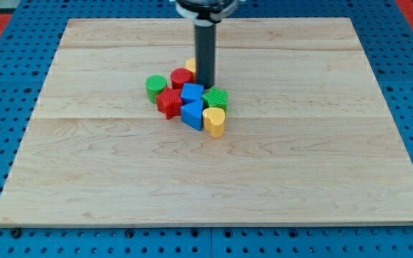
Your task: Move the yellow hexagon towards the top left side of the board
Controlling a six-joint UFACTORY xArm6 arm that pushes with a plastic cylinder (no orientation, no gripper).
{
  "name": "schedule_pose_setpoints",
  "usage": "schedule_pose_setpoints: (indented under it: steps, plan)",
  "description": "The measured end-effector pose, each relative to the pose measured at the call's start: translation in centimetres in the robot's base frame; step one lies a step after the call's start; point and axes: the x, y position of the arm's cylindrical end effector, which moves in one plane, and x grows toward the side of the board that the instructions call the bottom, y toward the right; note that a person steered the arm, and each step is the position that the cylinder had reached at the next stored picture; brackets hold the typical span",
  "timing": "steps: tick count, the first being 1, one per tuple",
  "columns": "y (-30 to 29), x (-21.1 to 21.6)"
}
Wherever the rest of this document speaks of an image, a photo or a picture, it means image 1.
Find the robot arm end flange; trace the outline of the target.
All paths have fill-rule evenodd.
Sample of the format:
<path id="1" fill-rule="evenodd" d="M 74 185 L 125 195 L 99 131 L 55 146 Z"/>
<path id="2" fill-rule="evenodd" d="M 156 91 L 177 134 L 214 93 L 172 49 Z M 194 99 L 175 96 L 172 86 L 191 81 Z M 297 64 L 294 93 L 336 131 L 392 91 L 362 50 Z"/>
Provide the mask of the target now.
<path id="1" fill-rule="evenodd" d="M 209 27 L 230 16 L 239 0 L 175 0 L 176 10 L 197 26 Z"/>

